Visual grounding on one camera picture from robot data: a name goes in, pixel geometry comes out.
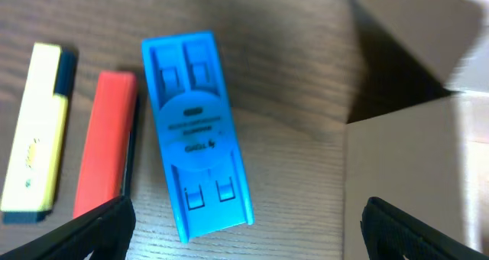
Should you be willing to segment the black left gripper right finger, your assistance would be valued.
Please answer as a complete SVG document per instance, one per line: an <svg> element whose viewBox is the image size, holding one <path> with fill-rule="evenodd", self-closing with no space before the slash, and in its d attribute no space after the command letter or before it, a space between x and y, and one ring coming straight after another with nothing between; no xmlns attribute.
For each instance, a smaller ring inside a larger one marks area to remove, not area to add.
<svg viewBox="0 0 489 260"><path fill-rule="evenodd" d="M368 199L361 233L370 260L488 260L379 197Z"/></svg>

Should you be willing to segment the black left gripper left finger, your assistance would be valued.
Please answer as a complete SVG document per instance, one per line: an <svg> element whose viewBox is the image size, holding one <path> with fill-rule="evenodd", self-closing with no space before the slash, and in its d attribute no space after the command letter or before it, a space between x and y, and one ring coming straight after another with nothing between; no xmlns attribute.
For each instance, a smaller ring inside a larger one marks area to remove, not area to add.
<svg viewBox="0 0 489 260"><path fill-rule="evenodd" d="M124 259L135 228L131 199L119 196L1 255L1 260Z"/></svg>

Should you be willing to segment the red stapler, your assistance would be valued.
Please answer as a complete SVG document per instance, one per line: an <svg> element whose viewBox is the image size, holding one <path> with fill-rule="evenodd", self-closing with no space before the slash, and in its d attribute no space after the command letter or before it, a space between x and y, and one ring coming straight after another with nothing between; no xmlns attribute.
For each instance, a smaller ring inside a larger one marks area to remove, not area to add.
<svg viewBox="0 0 489 260"><path fill-rule="evenodd" d="M99 74L76 188L75 218L121 193L137 93L133 73Z"/></svg>

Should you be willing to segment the yellow highlighter pen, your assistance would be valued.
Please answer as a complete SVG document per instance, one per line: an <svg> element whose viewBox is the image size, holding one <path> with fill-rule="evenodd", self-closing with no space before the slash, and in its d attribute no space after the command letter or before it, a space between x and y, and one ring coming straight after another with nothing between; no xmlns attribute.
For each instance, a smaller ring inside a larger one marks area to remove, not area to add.
<svg viewBox="0 0 489 260"><path fill-rule="evenodd" d="M42 221L53 208L76 55L33 46L1 198L4 224Z"/></svg>

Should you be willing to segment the blue plastic staple remover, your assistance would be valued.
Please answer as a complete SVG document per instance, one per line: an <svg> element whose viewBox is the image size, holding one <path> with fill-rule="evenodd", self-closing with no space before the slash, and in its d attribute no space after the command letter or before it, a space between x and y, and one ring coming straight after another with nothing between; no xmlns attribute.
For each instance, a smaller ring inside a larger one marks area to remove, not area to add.
<svg viewBox="0 0 489 260"><path fill-rule="evenodd" d="M144 39L141 54L180 241L253 224L251 194L213 33Z"/></svg>

